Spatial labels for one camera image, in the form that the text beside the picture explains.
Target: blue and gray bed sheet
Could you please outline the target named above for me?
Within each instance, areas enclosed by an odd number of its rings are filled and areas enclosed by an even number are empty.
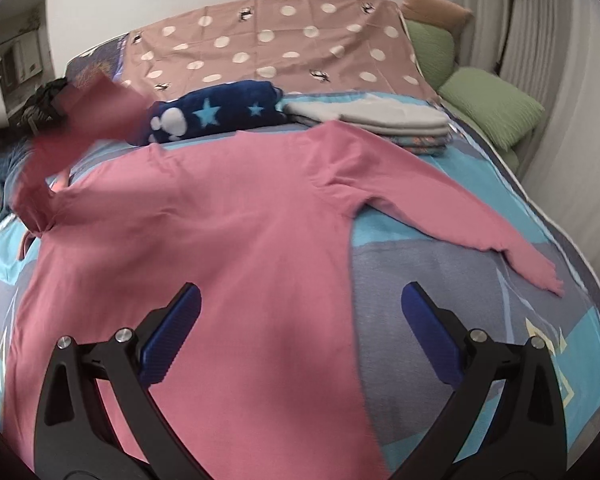
[[[356,100],[363,95],[352,92],[285,99],[332,102]],[[445,155],[424,156],[423,160],[507,218],[554,262],[564,281],[565,295],[558,298],[535,288],[512,272],[499,253],[435,240],[369,207],[360,212],[351,237],[358,362],[366,406],[392,470],[419,443],[452,393],[449,386],[438,381],[402,316],[400,292],[408,282],[420,282],[438,306],[455,312],[468,328],[485,329],[495,340],[522,344],[531,335],[545,339],[560,383],[570,446],[600,406],[600,284],[577,248],[528,202],[520,185],[482,137],[459,121],[454,124],[456,132]],[[282,124],[258,131],[292,134],[304,129],[300,124]],[[230,135],[181,140],[163,147],[177,150]],[[72,181],[106,160],[135,149],[120,143],[97,146],[74,167]],[[0,233],[0,307],[6,320],[0,337],[0,403],[13,319],[40,244],[36,240],[25,261],[14,262],[16,240],[23,229],[14,219]],[[480,445],[500,389],[501,385],[495,383],[459,458],[475,452]]]

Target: star print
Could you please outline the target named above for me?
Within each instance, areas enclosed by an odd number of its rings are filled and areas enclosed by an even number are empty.
[[[254,103],[253,106],[247,106],[251,111],[251,117],[260,116],[260,112],[264,110],[262,106],[258,106],[258,103]]]
[[[200,126],[202,128],[206,128],[210,124],[215,124],[218,126],[218,121],[216,121],[216,114],[221,107],[219,106],[211,106],[209,104],[209,98],[205,99],[205,103],[202,105],[202,110],[198,110],[195,113],[200,119]]]

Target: bed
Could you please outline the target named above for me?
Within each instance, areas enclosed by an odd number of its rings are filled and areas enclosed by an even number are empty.
[[[343,21],[335,27],[329,20],[340,11]],[[245,22],[251,27],[256,23],[253,16],[260,15],[270,23],[260,22],[250,28],[251,36],[242,38],[237,27]],[[307,16],[315,25],[306,24]],[[281,25],[280,20],[287,19],[298,21]],[[192,31],[199,36],[192,36]],[[302,44],[294,50],[280,46],[280,53],[272,53],[272,36],[298,31]],[[250,38],[258,36],[260,43],[255,43],[261,48],[250,46]],[[234,47],[237,41],[243,43]],[[208,44],[187,57],[193,50],[189,47],[200,43]],[[352,57],[344,56],[349,50]],[[284,65],[271,71],[272,59],[280,55]],[[390,56],[395,57],[393,65],[383,68],[382,61]],[[248,60],[253,59],[262,62],[250,64]],[[69,63],[67,76],[80,86],[95,70],[152,92],[159,100],[245,78],[272,80],[282,87],[286,92],[282,105],[296,100],[355,102],[368,94],[421,106],[435,99],[435,92],[417,70],[397,6],[384,0],[244,0],[207,7],[95,47]],[[551,260],[565,284],[565,295],[558,298],[522,280],[497,253],[435,240],[370,207],[359,212],[350,240],[358,371],[366,411],[390,471],[416,447],[451,394],[450,387],[437,380],[408,326],[398,322],[400,313],[387,307],[411,281],[420,282],[437,304],[453,310],[466,326],[479,326],[496,340],[522,344],[533,335],[545,340],[560,382],[570,447],[600,407],[600,283],[577,247],[526,197],[475,125],[457,117],[452,109],[446,112],[454,129],[452,144],[445,155],[423,156],[422,160],[496,210]],[[282,124],[257,131],[293,135],[305,129],[300,124]],[[218,142],[234,133],[174,140],[163,148],[180,150]],[[142,149],[120,142],[95,146],[72,168],[71,182],[80,182],[95,168],[115,164]],[[11,338],[40,254],[37,239],[23,260],[14,256],[25,230],[14,216],[0,224],[0,428]],[[459,458],[480,446],[499,399],[499,387],[494,384]],[[22,447],[18,452],[30,462],[29,452]]]

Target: pink polka dot blanket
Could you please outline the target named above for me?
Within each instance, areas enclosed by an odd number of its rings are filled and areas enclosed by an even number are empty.
[[[240,0],[131,31],[120,79],[157,101],[238,80],[435,100],[388,0]]]

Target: metal screw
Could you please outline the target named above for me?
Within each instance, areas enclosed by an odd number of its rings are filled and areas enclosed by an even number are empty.
[[[58,339],[58,348],[64,350],[71,344],[71,338],[67,335],[63,335],[60,339]]]
[[[471,338],[471,341],[474,341],[476,343],[484,343],[485,341],[487,341],[487,333],[484,330],[480,330],[479,328],[471,330],[471,332],[469,333],[469,337]]]
[[[531,338],[531,346],[533,348],[537,348],[538,350],[542,350],[544,348],[544,339],[535,335]]]
[[[121,328],[116,332],[116,341],[119,343],[126,343],[131,339],[133,331],[130,328]]]

